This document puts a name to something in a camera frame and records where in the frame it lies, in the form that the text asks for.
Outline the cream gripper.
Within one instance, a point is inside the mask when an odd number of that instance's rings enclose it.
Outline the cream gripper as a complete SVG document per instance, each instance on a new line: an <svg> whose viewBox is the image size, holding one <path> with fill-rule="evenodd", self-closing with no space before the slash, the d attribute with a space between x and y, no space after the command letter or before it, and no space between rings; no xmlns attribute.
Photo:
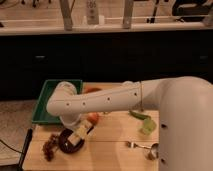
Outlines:
<svg viewBox="0 0 213 171"><path fill-rule="evenodd" d="M79 121L77 124L71 126L73 133L70 136L70 140L85 139L87 133L93 128L93 124L88 120Z"/></svg>

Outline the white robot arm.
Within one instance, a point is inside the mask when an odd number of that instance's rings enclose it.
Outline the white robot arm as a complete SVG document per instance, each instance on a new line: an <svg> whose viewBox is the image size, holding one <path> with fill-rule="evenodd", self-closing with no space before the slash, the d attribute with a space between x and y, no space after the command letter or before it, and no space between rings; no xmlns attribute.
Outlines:
<svg viewBox="0 0 213 171"><path fill-rule="evenodd" d="M159 112L159 171L213 171L213 84L184 76L138 82L79 94L59 83L48 113L73 130L83 113L125 110Z"/></svg>

